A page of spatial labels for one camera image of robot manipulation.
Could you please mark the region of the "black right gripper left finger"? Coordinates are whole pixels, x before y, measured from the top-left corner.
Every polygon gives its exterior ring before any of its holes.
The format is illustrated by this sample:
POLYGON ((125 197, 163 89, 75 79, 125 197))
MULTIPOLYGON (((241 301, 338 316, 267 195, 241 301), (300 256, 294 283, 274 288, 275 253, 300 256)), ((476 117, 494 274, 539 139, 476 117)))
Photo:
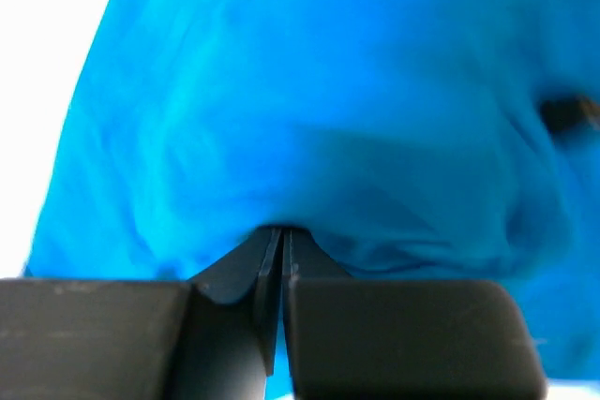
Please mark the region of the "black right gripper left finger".
POLYGON ((281 229, 262 227, 189 281, 215 305, 245 304, 265 373, 274 374, 281 295, 281 229))

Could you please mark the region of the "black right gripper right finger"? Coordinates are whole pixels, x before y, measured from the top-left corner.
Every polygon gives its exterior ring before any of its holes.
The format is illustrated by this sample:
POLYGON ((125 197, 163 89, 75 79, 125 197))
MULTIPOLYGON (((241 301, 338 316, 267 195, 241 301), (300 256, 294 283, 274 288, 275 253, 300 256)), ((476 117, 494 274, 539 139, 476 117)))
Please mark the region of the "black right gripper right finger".
POLYGON ((289 229, 284 236, 282 282, 284 288, 328 286, 352 277, 315 242, 307 230, 289 229))

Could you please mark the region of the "blue t-shirt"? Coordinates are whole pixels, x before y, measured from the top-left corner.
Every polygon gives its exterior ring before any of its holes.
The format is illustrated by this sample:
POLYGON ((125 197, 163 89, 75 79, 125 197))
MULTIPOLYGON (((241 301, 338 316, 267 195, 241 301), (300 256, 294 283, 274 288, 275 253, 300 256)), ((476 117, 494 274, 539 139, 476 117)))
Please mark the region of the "blue t-shirt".
POLYGON ((486 278, 599 378, 599 0, 109 0, 25 271, 188 278, 262 225, 486 278))

